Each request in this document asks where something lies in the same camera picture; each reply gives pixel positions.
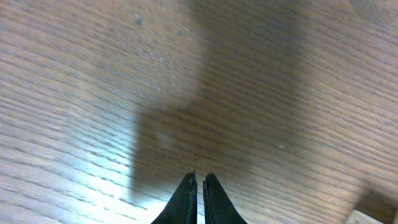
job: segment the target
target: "wood grain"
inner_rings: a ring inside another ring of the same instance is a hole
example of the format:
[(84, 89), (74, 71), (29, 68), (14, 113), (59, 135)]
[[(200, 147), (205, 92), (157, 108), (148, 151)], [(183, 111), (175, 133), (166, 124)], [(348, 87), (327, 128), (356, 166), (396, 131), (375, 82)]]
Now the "wood grain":
[(249, 223), (398, 200), (396, 1), (0, 2), (0, 221), (150, 223), (214, 172)]

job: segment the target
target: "wooden surface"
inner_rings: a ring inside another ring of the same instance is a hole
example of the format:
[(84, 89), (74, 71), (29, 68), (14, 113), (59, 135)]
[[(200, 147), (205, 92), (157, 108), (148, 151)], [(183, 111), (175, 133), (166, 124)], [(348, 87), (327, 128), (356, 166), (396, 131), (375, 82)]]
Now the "wooden surface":
[(2, 0), (0, 223), (149, 223), (188, 171), (249, 223), (398, 197), (398, 3)]

